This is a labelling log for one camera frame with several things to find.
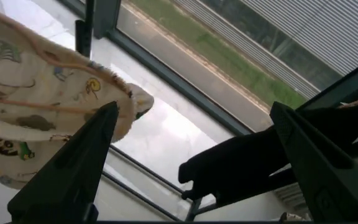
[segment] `dark metal window frame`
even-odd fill
[[[81,19],[85,18],[85,4],[81,0],[58,0],[72,12],[74,12]],[[118,45],[121,49],[125,50],[129,55],[134,59],[139,61],[141,64],[145,65],[151,72],[159,76],[162,80],[171,85],[174,89],[180,92],[182,95],[187,97],[195,105],[204,110],[217,122],[221,123],[225,128],[227,128],[234,135],[244,135],[253,133],[248,127],[238,121],[236,118],[231,116],[224,108],[216,104],[208,96],[204,95],[202,92],[198,91],[191,83],[182,79],[179,74],[175,73],[171,68],[161,62],[159,59],[154,57],[149,51],[145,50],[143,47],[135,43],[130,37],[122,33],[119,29],[116,28],[119,9],[121,5],[121,0],[96,0],[94,6],[94,21],[93,21],[93,35],[100,39],[102,37],[107,37],[109,40]],[[300,106],[297,110],[312,110],[315,108],[326,108],[338,106],[340,102],[352,102],[358,100],[358,68],[352,71],[350,74],[346,75],[344,78],[330,86],[329,88],[322,91],[320,94],[315,96],[313,99],[307,101],[304,105]],[[165,180],[163,177],[159,176],[146,166],[140,164],[135,159],[131,158],[118,148],[111,146],[111,152],[125,159],[127,162],[132,163],[135,167],[148,175],[149,177],[157,180],[161,184],[167,186],[169,189],[172,189],[173,192],[176,192],[178,195],[181,195],[183,191],[177,186],[173,185],[169,181]],[[120,186],[125,191],[131,193],[135,197],[139,198],[141,201],[150,205],[152,208],[159,211],[161,214],[166,217],[175,220],[181,221],[176,216],[172,215],[168,211],[159,207],[155,203],[146,199],[142,195],[138,194],[136,191],[130,187],[123,184],[121,181],[117,180],[115,177],[111,176],[108,173],[103,172],[103,175]],[[288,181],[284,178],[285,174],[282,175],[282,182]],[[195,200],[191,203],[190,210],[185,221],[193,221],[196,215],[217,209],[216,205],[209,205],[203,208],[200,208],[201,199]]]

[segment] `white towel with cartoon print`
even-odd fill
[[[92,111],[112,101],[119,107],[114,142],[154,99],[0,14],[0,182],[21,189]]]

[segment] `grass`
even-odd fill
[[[274,101],[279,101],[292,108],[297,108],[306,101],[287,84],[278,78],[269,77],[261,69],[252,65],[239,52],[225,44],[207,28],[183,15],[169,1],[129,1],[266,104],[271,106]]]

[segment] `tiled floor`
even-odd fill
[[[56,1],[0,0],[0,12],[58,44],[70,49],[75,47],[74,21],[77,18]],[[93,40],[91,59],[117,72],[125,81],[138,84],[155,97],[154,107],[136,121],[129,134],[115,146],[177,186],[188,187],[177,182],[178,166],[191,156],[230,138],[231,134],[110,41]],[[175,194],[125,162],[120,162],[114,155],[108,155],[105,170],[161,207],[182,218],[186,215],[188,203],[179,202]],[[98,195],[109,195],[106,183],[103,183],[103,189],[102,192],[99,188]],[[0,194],[1,209],[16,191],[8,192],[4,187],[0,190],[5,192]],[[96,204],[112,203],[104,196],[98,198]],[[120,219],[108,213],[101,218]],[[1,211],[1,214],[1,217],[9,217],[6,211]],[[156,220],[155,217],[144,219]]]

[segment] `asphalt road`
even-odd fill
[[[270,126],[268,114],[125,7],[117,26],[254,131]]]

